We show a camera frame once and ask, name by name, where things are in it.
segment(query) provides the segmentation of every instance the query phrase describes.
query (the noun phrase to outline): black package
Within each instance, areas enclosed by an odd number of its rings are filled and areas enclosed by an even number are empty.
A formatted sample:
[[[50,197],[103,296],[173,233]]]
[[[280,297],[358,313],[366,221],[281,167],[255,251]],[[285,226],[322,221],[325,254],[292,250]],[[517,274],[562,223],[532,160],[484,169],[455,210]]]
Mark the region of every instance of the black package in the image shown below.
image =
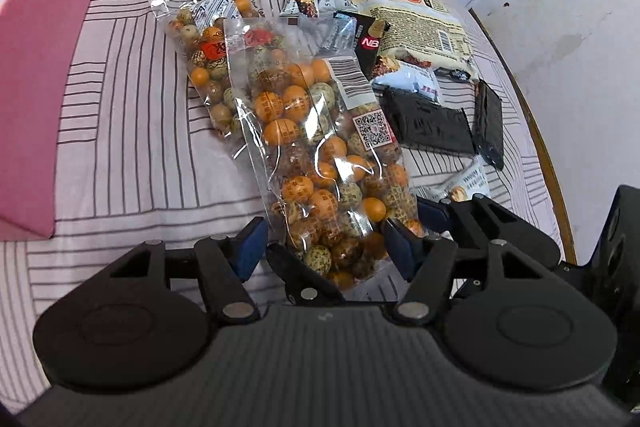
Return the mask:
[[[356,38],[353,41],[353,49],[358,57],[362,73],[367,77],[367,80],[371,80],[371,71],[376,63],[380,40],[391,26],[382,19],[352,12],[337,11],[334,14],[334,19],[354,19],[356,21]]]
[[[412,149],[474,155],[468,121],[462,109],[442,107],[420,94],[388,87],[383,110],[398,142]]]
[[[476,86],[473,140],[482,157],[501,171],[504,167],[502,100],[484,80],[480,80]]]

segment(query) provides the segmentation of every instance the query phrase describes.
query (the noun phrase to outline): plastic bag of candy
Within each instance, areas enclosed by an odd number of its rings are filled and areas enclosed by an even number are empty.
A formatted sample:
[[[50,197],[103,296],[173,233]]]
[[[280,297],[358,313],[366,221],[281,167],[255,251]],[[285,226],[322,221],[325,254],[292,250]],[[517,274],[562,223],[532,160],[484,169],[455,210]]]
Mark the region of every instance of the plastic bag of candy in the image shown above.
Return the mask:
[[[227,20],[232,89],[270,223],[341,290],[386,257],[380,223],[417,235],[401,150],[353,52],[348,19]]]
[[[182,52],[184,63],[204,102],[216,134],[230,152],[243,146],[242,131],[231,95],[226,61],[224,21],[262,17],[258,0],[149,0],[151,9]]]

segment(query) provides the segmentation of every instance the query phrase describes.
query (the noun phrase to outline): ribbed black surface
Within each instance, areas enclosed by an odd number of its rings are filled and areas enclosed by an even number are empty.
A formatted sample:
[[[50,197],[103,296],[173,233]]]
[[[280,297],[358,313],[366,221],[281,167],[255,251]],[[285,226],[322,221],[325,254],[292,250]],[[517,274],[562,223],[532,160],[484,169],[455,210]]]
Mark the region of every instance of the ribbed black surface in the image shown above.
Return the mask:
[[[629,416],[591,386],[540,396],[473,380],[426,330],[396,327],[375,307],[282,306],[223,330],[164,385],[126,396],[55,387],[19,419],[27,427],[614,427]]]

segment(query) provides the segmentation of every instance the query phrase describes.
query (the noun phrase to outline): pink box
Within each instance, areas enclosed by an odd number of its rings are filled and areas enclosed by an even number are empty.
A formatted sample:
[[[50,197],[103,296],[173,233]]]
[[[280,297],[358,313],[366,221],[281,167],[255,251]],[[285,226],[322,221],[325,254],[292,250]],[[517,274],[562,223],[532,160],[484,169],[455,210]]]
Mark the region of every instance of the pink box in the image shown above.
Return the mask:
[[[56,142],[90,0],[0,0],[0,240],[50,237]]]

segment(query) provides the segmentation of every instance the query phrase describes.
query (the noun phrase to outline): silver bolt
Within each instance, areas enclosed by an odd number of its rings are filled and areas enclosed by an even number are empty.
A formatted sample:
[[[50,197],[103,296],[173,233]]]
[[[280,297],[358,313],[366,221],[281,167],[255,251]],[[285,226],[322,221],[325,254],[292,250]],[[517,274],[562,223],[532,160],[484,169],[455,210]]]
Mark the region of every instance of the silver bolt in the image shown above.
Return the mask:
[[[230,319],[245,319],[254,314],[254,307],[247,302],[232,302],[222,308],[223,314]]]
[[[318,290],[315,288],[305,288],[300,292],[300,296],[305,299],[305,301],[312,301],[318,297]]]
[[[429,315],[429,307],[422,302],[403,302],[398,306],[398,313],[402,317],[419,320]]]

